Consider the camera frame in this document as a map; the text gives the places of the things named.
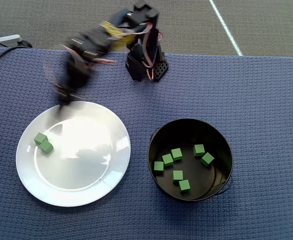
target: textured fabric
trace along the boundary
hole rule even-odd
[[[168,54],[168,72],[153,83],[132,81],[126,55],[111,53],[117,64],[99,65],[80,95],[123,121],[130,163],[102,199],[62,208],[24,188],[15,156],[28,124],[57,104],[50,81],[65,72],[66,55],[16,49],[0,60],[0,240],[293,240],[293,58]],[[179,118],[206,121],[228,140],[229,191],[180,203],[158,190],[150,135]]]
[[[0,0],[0,37],[57,49],[138,0]],[[150,0],[166,53],[237,55],[209,0]],[[213,0],[243,55],[293,57],[293,0]]]

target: table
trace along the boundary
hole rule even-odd
[[[0,240],[293,239],[293,57],[168,54],[169,70],[154,83],[131,80],[126,55],[109,54],[117,64],[99,65],[79,94],[123,121],[130,163],[108,195],[63,208],[23,187],[15,153],[28,124],[57,104],[50,81],[64,74],[66,56],[16,49],[0,60]],[[180,203],[156,187],[150,135],[179,118],[206,121],[228,140],[234,183],[226,193]]]

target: black bowl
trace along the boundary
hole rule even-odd
[[[206,153],[214,160],[208,167],[195,157],[193,147],[203,144]],[[154,171],[154,161],[162,161],[162,156],[171,149],[180,148],[182,159],[165,167],[162,173]],[[195,202],[224,193],[232,184],[233,156],[227,140],[210,124],[197,119],[179,119],[167,123],[156,130],[151,137],[148,153],[148,167],[157,186],[167,196],[184,202]],[[190,191],[180,192],[179,185],[173,183],[173,170],[183,170],[183,179],[188,179]],[[219,192],[231,177],[228,188]]]

